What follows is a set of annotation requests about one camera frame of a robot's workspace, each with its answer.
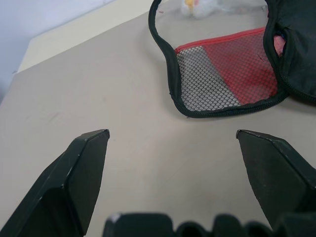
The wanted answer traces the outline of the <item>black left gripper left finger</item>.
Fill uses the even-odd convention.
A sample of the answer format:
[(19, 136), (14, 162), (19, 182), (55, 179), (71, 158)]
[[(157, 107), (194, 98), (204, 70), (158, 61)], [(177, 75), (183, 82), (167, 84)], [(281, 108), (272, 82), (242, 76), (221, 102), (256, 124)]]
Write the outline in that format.
[(83, 237), (100, 192), (107, 129), (84, 133), (34, 182), (0, 231), (2, 237)]

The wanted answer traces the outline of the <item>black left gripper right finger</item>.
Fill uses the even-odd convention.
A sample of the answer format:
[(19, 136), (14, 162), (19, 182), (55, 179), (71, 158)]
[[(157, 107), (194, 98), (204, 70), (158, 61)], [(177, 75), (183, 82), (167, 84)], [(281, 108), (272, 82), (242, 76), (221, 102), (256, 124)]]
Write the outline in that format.
[(286, 213), (316, 211), (316, 170), (287, 141), (238, 130), (247, 176), (271, 227)]

